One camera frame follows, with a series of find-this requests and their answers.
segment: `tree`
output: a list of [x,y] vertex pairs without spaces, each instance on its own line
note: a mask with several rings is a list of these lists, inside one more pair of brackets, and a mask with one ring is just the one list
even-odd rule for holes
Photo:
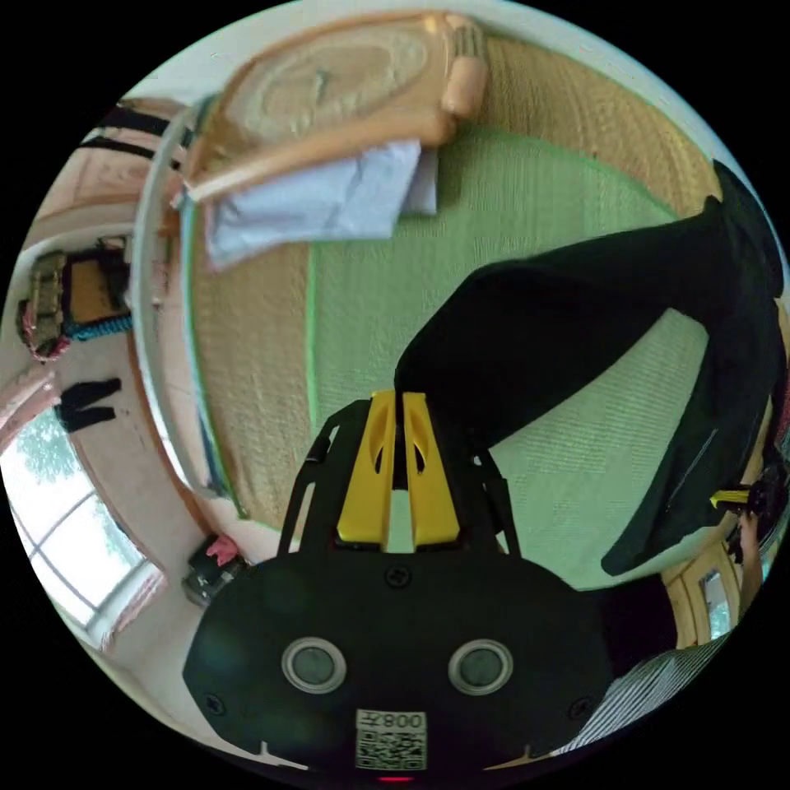
[[[16,437],[16,451],[25,459],[27,471],[43,483],[65,482],[81,470],[68,434],[52,409],[39,414],[20,431]],[[107,553],[117,556],[129,567],[134,566],[139,559],[137,550],[98,496],[93,499],[93,507],[105,534]]]
[[36,480],[53,484],[80,471],[68,434],[52,409],[31,420],[16,437],[16,450]]

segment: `green mat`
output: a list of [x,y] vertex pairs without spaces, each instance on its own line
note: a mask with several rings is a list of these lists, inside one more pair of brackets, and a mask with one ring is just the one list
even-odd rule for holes
[[[595,160],[491,128],[463,128],[440,152],[437,217],[404,218],[385,242],[312,247],[314,430],[349,402],[391,388],[407,343],[476,268],[674,219],[640,184]],[[576,588],[618,581],[600,559],[653,479],[706,342],[699,324],[667,311],[597,381],[495,448],[525,557]],[[529,349],[513,353],[529,364]],[[393,551],[410,550],[403,499],[393,502]],[[672,561],[672,551],[659,559]]]

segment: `qr code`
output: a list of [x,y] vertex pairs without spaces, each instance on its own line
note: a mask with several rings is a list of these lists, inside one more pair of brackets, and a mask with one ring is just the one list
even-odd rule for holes
[[357,768],[421,771],[427,758],[424,713],[357,711]]
[[426,745],[424,732],[359,730],[356,766],[376,770],[422,771],[425,770]]

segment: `yellow plastic part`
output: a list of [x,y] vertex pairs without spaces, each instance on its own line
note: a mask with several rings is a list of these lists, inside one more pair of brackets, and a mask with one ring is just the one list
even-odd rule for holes
[[[379,453],[381,464],[376,471]],[[395,392],[375,393],[337,524],[337,535],[342,541],[378,544],[386,551],[394,468]]]
[[[458,538],[461,530],[425,395],[403,395],[403,428],[414,547],[451,543]],[[421,472],[417,471],[415,448],[425,463]]]
[[717,491],[711,498],[710,504],[717,508],[719,503],[748,504],[749,491]]

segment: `hanging clothes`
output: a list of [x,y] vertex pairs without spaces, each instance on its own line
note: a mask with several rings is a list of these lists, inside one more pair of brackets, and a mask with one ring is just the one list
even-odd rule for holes
[[91,404],[116,393],[120,388],[121,379],[74,384],[61,394],[60,404],[54,408],[55,414],[68,434],[76,433],[90,425],[113,420],[115,409],[105,406],[93,407]]
[[602,561],[616,576],[720,520],[711,494],[741,479],[768,397],[778,426],[787,356],[782,272],[762,210],[714,163],[723,201],[678,222],[495,263],[468,277],[398,362],[492,448],[603,374],[674,309],[709,335],[696,385],[637,512]]

